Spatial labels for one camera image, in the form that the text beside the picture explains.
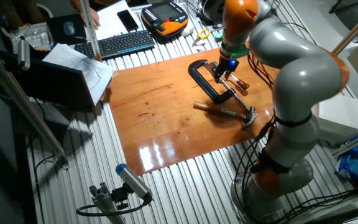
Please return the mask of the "person's bare hand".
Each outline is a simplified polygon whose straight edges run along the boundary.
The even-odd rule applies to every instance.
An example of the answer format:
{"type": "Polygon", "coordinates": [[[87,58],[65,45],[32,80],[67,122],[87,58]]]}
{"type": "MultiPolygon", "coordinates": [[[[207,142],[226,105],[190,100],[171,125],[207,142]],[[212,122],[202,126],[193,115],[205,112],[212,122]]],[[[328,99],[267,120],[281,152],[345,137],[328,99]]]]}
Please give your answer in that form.
{"type": "Polygon", "coordinates": [[[94,25],[95,29],[98,30],[99,27],[101,26],[100,23],[99,23],[98,13],[92,8],[90,9],[90,13],[91,13],[93,25],[94,25]]]}

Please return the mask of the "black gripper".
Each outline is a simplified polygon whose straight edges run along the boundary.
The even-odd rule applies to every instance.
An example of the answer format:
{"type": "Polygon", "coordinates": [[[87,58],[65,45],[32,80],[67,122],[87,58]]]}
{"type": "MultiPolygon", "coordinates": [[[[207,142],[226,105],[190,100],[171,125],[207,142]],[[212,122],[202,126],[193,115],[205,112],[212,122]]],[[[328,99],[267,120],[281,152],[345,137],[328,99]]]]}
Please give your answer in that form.
{"type": "Polygon", "coordinates": [[[231,73],[236,70],[238,65],[239,61],[237,59],[220,57],[218,66],[214,70],[214,81],[219,83],[222,75],[224,75],[225,79],[228,80],[231,73]]]}

